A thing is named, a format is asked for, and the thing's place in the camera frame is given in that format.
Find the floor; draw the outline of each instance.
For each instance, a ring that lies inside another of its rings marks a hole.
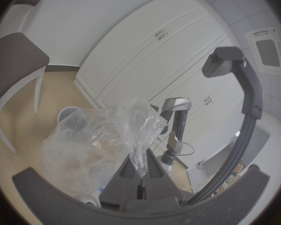
[[[67,106],[92,108],[73,83],[76,72],[44,74],[39,113],[34,114],[35,80],[18,91],[0,111],[0,127],[18,151],[14,155],[0,139],[0,189],[10,204],[30,224],[41,224],[19,196],[11,177],[27,167],[42,174],[40,149],[57,122],[57,115]],[[180,189],[190,186],[185,168],[175,162],[174,182]]]

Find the chair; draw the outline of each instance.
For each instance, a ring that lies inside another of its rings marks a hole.
[[[0,38],[0,110],[18,90],[37,78],[34,112],[38,113],[42,78],[48,63],[49,57],[24,34],[12,33]],[[17,153],[1,129],[0,138]]]

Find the clear plastic bag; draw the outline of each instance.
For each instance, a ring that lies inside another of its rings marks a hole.
[[[97,194],[129,153],[143,177],[146,151],[165,125],[165,119],[139,99],[123,101],[116,111],[75,111],[42,144],[44,175],[70,196]]]

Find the white chair frame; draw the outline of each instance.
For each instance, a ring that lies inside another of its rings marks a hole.
[[[27,83],[29,83],[30,81],[36,78],[37,82],[34,91],[34,113],[37,114],[39,111],[39,96],[41,93],[41,85],[42,85],[45,68],[46,66],[36,70],[35,72],[29,74],[28,76],[22,78],[20,81],[14,84],[10,89],[8,89],[8,91],[0,98],[0,110],[16,92],[18,92],[24,85],[26,85]],[[1,129],[0,129],[0,138],[14,154],[17,154],[17,150],[11,145],[11,143],[5,137]]]

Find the chair seat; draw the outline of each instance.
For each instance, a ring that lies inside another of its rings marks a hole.
[[[48,63],[49,57],[24,34],[0,38],[0,98],[22,78]]]

